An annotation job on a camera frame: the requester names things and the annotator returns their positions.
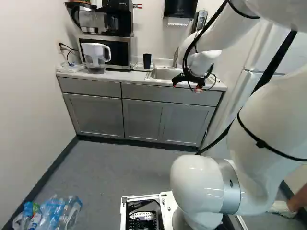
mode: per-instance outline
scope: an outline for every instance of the gray carpet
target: gray carpet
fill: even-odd
[[[79,141],[36,199],[78,195],[83,202],[75,230],[119,230],[120,198],[169,191],[172,162],[183,151]],[[249,230],[304,230],[297,220],[273,214],[244,217]]]

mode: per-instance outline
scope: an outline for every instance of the refrigerator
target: refrigerator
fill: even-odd
[[[211,122],[202,147],[212,143],[235,119],[262,73],[290,30],[261,20],[235,45],[224,50],[214,72],[228,87]],[[272,81],[307,64],[307,34],[298,33]],[[230,159],[226,138],[203,154]]]

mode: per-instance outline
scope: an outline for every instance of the wall outlet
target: wall outlet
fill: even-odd
[[[57,46],[57,50],[58,53],[61,54],[63,52],[63,50],[61,49],[61,46],[59,45],[61,41],[56,41],[56,46]]]

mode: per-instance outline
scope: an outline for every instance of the countertop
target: countertop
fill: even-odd
[[[57,77],[65,78],[78,78],[78,79],[90,79],[96,81],[112,81],[112,82],[122,82],[122,83],[135,83],[135,84],[144,84],[144,85],[160,85],[160,86],[171,86],[173,84],[169,80],[160,80],[160,79],[148,79],[146,76],[151,74],[149,72],[140,72],[140,71],[131,71],[131,72],[121,72],[121,71],[111,71],[106,70],[104,74],[91,74],[86,69],[80,70],[76,73],[61,73],[56,72]],[[195,83],[190,83],[192,88],[195,88]],[[206,80],[206,86],[203,89],[208,89],[212,86],[212,80]],[[178,88],[188,88],[186,82],[181,82],[177,84]],[[216,91],[226,91],[227,86],[222,82],[217,82],[212,90]]]

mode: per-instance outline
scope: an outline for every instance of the microwave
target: microwave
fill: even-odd
[[[111,49],[112,59],[106,63],[106,68],[131,70],[137,64],[137,38],[116,37],[104,35],[80,34],[77,36],[80,59],[85,64],[81,43],[94,42],[104,44]]]

